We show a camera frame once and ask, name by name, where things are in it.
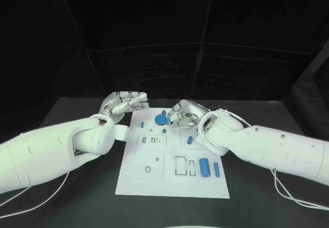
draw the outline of blue object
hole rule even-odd
[[[201,164],[201,176],[210,177],[211,176],[211,169],[210,169],[208,159],[207,158],[200,159],[200,164]]]
[[[191,136],[188,139],[188,144],[193,144],[194,137]]]
[[[220,177],[220,169],[219,169],[219,163],[217,162],[214,163],[214,166],[216,166],[216,176]]]
[[[159,114],[159,115],[156,116],[155,121],[156,121],[156,124],[158,124],[158,125],[164,126],[164,125],[167,125],[168,122],[171,122],[171,118],[167,117],[167,115]]]

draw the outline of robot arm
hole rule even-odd
[[[201,115],[193,118],[195,109]],[[329,185],[329,142],[262,126],[244,128],[230,112],[207,112],[188,100],[180,102],[168,117],[174,118],[171,126],[198,126],[197,140],[220,156],[232,150],[250,163]]]
[[[90,118],[41,128],[0,145],[0,193],[41,184],[94,160],[126,141],[125,113],[149,108],[148,94],[119,92]]]

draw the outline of white cable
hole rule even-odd
[[[60,189],[63,188],[64,183],[66,183],[66,180],[67,180],[67,178],[68,178],[68,174],[67,174],[67,176],[66,176],[66,179],[64,179],[64,182],[63,182],[60,188],[57,189],[55,193],[51,195],[51,197],[48,198],[48,200],[47,200],[42,204],[40,204],[40,205],[38,205],[37,207],[34,207],[32,209],[28,209],[28,210],[24,210],[24,211],[18,212],[18,213],[14,213],[14,214],[0,216],[0,219],[2,219],[2,218],[6,218],[6,217],[11,217],[11,216],[14,216],[14,215],[24,214],[24,213],[32,211],[34,209],[37,209],[38,207],[41,207],[41,206],[50,201],[50,199],[54,197],[54,195],[57,194],[57,192],[58,192]]]
[[[275,176],[275,185],[276,185],[278,193],[279,193],[285,198],[294,200],[294,201],[295,201],[299,205],[302,205],[304,207],[314,208],[314,209],[321,209],[321,210],[329,210],[329,208],[325,207],[325,206],[321,206],[321,205],[318,205],[318,204],[315,204],[315,203],[311,203],[311,202],[307,202],[307,201],[304,201],[304,200],[295,199],[294,196],[292,196],[292,194],[291,194],[291,192],[289,192],[289,190],[286,189],[286,187],[285,187],[282,181],[279,180],[279,178],[278,178],[278,176],[276,176],[276,170],[275,170],[275,171],[272,170],[272,173],[273,173],[273,176]],[[283,195],[283,193],[281,192],[281,190],[279,190],[279,188],[278,188],[278,183],[276,183],[276,182],[281,183],[281,185],[282,185],[282,187],[283,187],[283,189],[285,189],[285,191],[286,191],[286,193],[289,194],[291,197],[288,197],[288,196]]]
[[[32,186],[29,186],[17,196],[14,196],[8,201],[5,201],[0,206],[4,206],[12,199],[15,199]]]
[[[230,113],[239,120],[242,120],[243,122],[246,122],[246,124],[252,127],[252,125],[249,124],[249,122],[247,122],[239,115],[236,115],[234,113],[232,113],[229,110],[224,110],[224,111],[226,111],[227,113]],[[294,201],[295,201],[299,205],[302,205],[304,207],[314,208],[314,209],[321,209],[321,210],[329,210],[329,208],[325,207],[325,206],[322,206],[322,205],[318,205],[318,204],[315,204],[315,203],[307,202],[307,201],[304,201],[304,200],[301,200],[301,199],[295,199],[294,196],[292,196],[292,194],[291,194],[291,192],[289,192],[289,190],[286,189],[286,187],[285,187],[282,181],[279,180],[279,178],[278,178],[278,176],[276,176],[276,170],[275,170],[275,171],[270,170],[270,171],[272,171],[273,176],[275,176],[275,185],[276,185],[278,193],[279,193],[285,198],[294,200]],[[278,188],[278,182],[279,182],[279,184],[282,185],[282,187],[283,187],[283,189],[285,189],[285,191],[286,191],[286,193],[288,193],[288,195],[289,195],[291,197],[288,197],[286,195],[283,195],[283,193],[281,192],[281,190],[279,190],[279,188]]]

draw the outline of black wall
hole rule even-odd
[[[0,30],[5,141],[40,127],[60,97],[105,95],[63,0],[0,1]]]
[[[67,0],[107,93],[282,99],[329,36],[329,2]]]

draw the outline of robotic hand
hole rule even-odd
[[[252,126],[227,110],[210,111],[190,100],[175,105],[168,117],[174,127],[198,126],[197,140],[220,156],[232,150],[250,163],[329,185],[329,142]]]
[[[126,141],[125,113],[148,109],[148,94],[115,92],[90,118],[37,129],[0,145],[0,193],[41,184],[106,154]]]

